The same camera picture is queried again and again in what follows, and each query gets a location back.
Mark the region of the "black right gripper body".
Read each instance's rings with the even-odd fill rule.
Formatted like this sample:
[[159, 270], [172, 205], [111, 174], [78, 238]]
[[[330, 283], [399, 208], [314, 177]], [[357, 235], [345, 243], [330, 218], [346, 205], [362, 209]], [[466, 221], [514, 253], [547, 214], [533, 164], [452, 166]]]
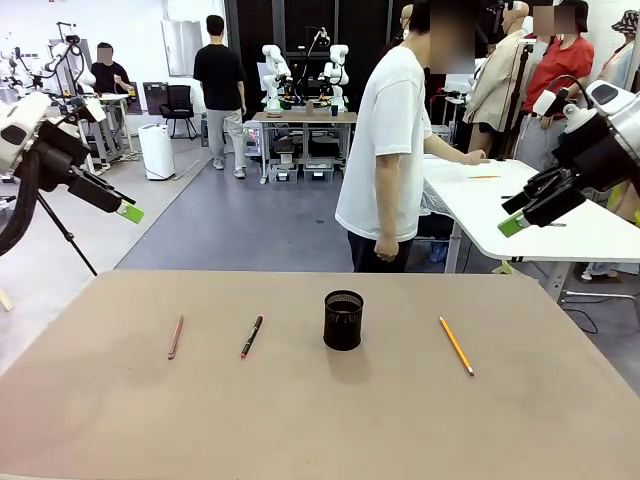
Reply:
[[625, 180], [625, 150], [611, 134], [604, 118], [591, 118], [563, 133], [552, 151], [566, 180], [578, 190], [607, 191]]

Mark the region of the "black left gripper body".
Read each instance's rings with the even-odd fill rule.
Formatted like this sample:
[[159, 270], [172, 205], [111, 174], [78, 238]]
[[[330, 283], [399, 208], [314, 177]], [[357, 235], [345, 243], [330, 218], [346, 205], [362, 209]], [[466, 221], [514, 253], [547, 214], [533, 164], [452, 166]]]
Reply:
[[23, 152], [14, 175], [20, 180], [29, 179], [47, 192], [66, 185], [70, 193], [87, 193], [91, 191], [90, 181], [80, 166], [89, 149], [80, 137], [68, 133], [64, 127], [70, 124], [57, 125], [44, 120], [30, 147]]

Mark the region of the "person right hand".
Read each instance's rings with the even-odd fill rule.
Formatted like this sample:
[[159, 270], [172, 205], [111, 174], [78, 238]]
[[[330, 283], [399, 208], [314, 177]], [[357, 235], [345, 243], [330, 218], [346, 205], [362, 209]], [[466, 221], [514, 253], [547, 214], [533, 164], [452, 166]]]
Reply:
[[391, 235], [381, 235], [376, 241], [374, 251], [384, 262], [392, 262], [399, 253], [399, 242]]

